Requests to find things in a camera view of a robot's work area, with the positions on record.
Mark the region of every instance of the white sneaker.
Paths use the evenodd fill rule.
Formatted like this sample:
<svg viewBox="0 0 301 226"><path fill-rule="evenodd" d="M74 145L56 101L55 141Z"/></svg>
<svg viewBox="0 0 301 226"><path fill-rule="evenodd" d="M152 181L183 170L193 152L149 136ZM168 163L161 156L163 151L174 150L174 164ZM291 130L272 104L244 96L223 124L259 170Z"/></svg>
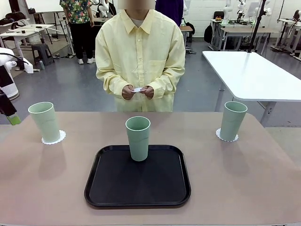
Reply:
<svg viewBox="0 0 301 226"><path fill-rule="evenodd" d="M78 60L77 60L77 63L78 63L79 65L83 65L83 64L84 64L84 61L83 61L83 59L78 59Z"/></svg>
<svg viewBox="0 0 301 226"><path fill-rule="evenodd" d="M95 58L88 59L87 64L95 63Z"/></svg>

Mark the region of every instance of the person in floral shirt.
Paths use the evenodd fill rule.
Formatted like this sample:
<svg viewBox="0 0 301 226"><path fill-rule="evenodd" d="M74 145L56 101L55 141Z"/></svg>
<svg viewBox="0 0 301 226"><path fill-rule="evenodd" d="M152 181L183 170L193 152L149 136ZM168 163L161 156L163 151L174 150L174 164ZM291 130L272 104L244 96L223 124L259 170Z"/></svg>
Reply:
<svg viewBox="0 0 301 226"><path fill-rule="evenodd" d="M94 26L90 0L60 0L69 21L73 45L78 63L84 64L83 51L87 54L87 63L95 63L91 27Z"/></svg>

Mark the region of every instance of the paper doily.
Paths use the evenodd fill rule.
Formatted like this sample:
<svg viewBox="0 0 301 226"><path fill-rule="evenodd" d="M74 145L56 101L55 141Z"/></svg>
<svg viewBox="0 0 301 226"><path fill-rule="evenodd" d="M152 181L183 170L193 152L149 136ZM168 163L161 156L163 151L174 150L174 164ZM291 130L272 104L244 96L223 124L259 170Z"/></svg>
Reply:
<svg viewBox="0 0 301 226"><path fill-rule="evenodd" d="M220 134L221 134L221 128L217 129L216 132L215 132L215 134L217 135L217 137L218 137L219 139L221 139L221 137L220 137ZM235 139L232 140L232 141L228 141L228 140L224 140L224 139L221 139L221 140L226 141L226 142L234 142L234 141L237 141L237 140L238 140L238 134L236 134Z"/></svg>
<svg viewBox="0 0 301 226"><path fill-rule="evenodd" d="M62 140L64 140L65 137L66 137L66 132L63 131L63 130L60 130L60 138L59 138L57 141L51 142L51 143L46 143L46 142L44 141L44 138L42 138L42 143L43 143L43 144L46 144L46 145L54 145L54 144L57 144L57 143L61 142Z"/></svg>

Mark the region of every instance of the purple shirt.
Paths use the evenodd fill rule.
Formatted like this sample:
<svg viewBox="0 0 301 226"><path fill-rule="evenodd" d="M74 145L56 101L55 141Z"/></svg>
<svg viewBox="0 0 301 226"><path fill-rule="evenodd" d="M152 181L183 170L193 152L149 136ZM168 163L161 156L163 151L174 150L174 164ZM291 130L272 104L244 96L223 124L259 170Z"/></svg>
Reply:
<svg viewBox="0 0 301 226"><path fill-rule="evenodd" d="M156 10L180 26L183 17L184 0L157 0Z"/></svg>

